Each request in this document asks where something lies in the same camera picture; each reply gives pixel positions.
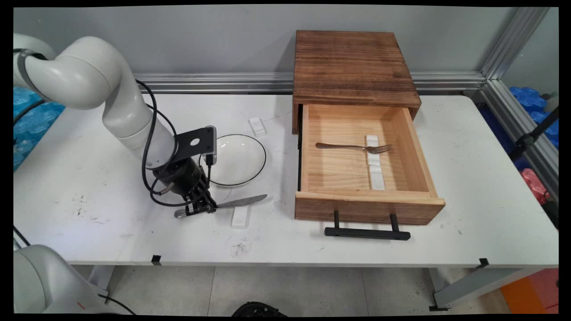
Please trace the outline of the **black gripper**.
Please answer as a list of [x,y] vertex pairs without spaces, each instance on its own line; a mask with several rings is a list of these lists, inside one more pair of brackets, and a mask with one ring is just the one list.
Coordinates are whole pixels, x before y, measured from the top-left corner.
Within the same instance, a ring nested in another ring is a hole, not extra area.
[[[184,201],[188,202],[184,207],[184,217],[216,212],[217,203],[210,195],[207,175],[202,166],[192,158],[170,163],[169,166],[161,166],[154,170],[154,176],[165,185],[165,188],[159,191],[160,195],[172,192],[184,197]],[[191,202],[187,197],[200,198],[192,199]]]

